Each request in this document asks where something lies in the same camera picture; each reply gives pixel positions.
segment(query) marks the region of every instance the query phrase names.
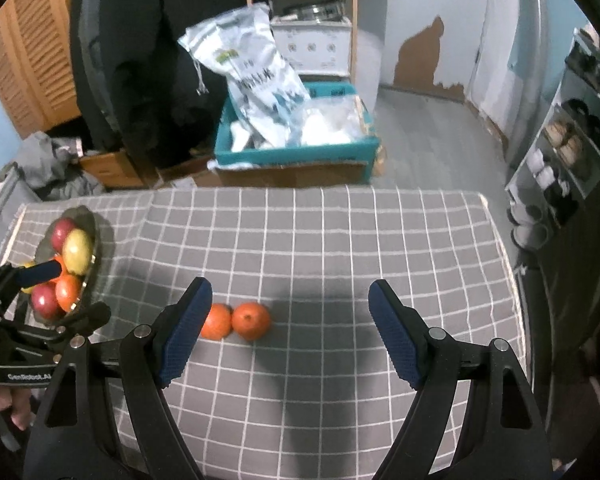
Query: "wooden cabinet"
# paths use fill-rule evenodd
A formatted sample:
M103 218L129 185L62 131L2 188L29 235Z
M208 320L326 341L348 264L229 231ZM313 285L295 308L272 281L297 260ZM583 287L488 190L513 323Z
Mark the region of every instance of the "wooden cabinet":
M84 156L78 163L109 189L147 187L124 151Z
M23 139L80 116L70 1L7 0L0 8L0 100Z

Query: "peeling paint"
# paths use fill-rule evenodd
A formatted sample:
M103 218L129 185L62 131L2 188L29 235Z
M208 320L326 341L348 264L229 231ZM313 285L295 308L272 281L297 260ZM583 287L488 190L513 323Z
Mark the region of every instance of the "peeling paint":
M456 83L445 87L434 83L444 33L445 23L437 16L429 27L402 44L394 71L395 87L464 100L464 85Z

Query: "orange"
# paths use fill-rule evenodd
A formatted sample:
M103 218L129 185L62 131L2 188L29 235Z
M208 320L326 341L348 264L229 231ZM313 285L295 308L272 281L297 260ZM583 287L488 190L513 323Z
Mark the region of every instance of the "orange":
M247 341L264 336L271 326L269 311L259 303L243 303L231 317L234 330Z
M51 282L51 283L57 283L60 278L62 278L63 276L68 275L69 271L66 270L66 266L64 264L64 260L62 259L62 256L60 256L60 254L56 254L56 256L54 256L52 258L52 260L55 260L56 262L58 262L60 264L60 267L62 267L62 271L60 272L60 276L58 276L57 278L54 278L52 280L49 280L49 282Z
M82 281L77 276L65 274L56 281L56 300L65 312L71 311L71 306L80 296Z
M200 336L220 341L231 333L231 311L222 303L214 303L206 316Z

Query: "black jacket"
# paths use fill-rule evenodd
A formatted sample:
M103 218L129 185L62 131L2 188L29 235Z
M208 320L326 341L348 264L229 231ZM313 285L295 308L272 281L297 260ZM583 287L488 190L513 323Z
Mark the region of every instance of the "black jacket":
M202 68L208 94L198 94L198 75L176 40L187 27L246 0L100 0L100 45L104 72L120 132L96 105L88 84L78 19L82 0L72 0L70 41L78 107L94 145L125 146L158 168L188 158L188 149L216 129L226 81Z

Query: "louvered door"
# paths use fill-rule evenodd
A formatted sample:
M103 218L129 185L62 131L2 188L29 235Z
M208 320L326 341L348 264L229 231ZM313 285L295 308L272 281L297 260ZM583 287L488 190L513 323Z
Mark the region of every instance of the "louvered door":
M69 1L7 0L0 8L0 99L22 138L80 115Z

